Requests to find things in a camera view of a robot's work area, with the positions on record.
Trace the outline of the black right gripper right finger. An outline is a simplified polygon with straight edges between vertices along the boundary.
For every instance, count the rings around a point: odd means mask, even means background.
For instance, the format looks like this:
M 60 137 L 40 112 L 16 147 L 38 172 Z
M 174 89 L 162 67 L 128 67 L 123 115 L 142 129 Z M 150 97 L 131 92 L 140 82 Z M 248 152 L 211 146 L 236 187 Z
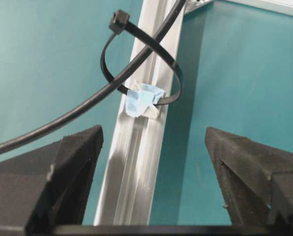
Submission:
M 293 153 L 207 127 L 205 145 L 231 223 L 293 235 Z

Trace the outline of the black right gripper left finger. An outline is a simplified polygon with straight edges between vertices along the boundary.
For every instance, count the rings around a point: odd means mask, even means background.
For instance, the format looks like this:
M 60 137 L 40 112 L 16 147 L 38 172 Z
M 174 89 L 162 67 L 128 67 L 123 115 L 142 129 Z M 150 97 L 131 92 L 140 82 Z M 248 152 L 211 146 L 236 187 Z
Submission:
M 81 224 L 102 144 L 95 125 L 0 162 L 0 236 Z

